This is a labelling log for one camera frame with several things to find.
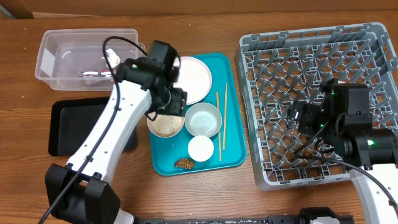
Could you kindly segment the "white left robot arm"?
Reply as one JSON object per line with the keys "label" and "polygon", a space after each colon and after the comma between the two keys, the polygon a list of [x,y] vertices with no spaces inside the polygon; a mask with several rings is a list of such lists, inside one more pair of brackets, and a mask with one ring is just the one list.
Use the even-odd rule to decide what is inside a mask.
{"label": "white left robot arm", "polygon": [[117,163],[138,121],[150,113],[183,116],[187,94],[173,84],[179,55],[127,59],[112,72],[114,86],[88,137],[65,166],[52,164],[45,184],[49,215],[70,223],[134,223],[111,187]]}

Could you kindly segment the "white paper cup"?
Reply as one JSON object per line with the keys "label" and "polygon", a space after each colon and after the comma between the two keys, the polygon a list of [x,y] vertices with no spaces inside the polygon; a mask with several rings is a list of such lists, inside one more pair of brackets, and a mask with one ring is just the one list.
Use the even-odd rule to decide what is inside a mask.
{"label": "white paper cup", "polygon": [[213,141],[206,136],[195,136],[188,143],[188,155],[197,162],[209,160],[214,153]]}

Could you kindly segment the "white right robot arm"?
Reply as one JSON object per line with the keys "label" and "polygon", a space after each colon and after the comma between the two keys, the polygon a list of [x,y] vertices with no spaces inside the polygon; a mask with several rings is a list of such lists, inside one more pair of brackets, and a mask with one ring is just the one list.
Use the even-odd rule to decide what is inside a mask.
{"label": "white right robot arm", "polygon": [[366,222],[397,223],[397,136],[373,128],[369,103],[296,101],[287,113],[287,127],[310,136],[294,156],[345,166]]}

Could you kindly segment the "white napkin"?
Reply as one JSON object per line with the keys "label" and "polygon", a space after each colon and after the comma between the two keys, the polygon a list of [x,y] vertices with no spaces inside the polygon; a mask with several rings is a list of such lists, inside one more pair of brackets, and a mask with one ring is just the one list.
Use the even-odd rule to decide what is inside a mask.
{"label": "white napkin", "polygon": [[111,48],[107,48],[105,52],[106,52],[106,58],[108,59],[109,62],[109,65],[106,63],[107,68],[112,68],[112,69],[116,68],[121,63],[121,58]]}

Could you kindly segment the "red snack wrapper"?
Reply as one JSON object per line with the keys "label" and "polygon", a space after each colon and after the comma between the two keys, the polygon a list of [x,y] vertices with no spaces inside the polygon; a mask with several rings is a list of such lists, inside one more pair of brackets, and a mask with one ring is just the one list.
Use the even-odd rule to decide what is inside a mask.
{"label": "red snack wrapper", "polygon": [[87,72],[80,72],[79,77],[82,78],[109,78],[112,77],[112,73],[109,70],[103,71],[87,71]]}

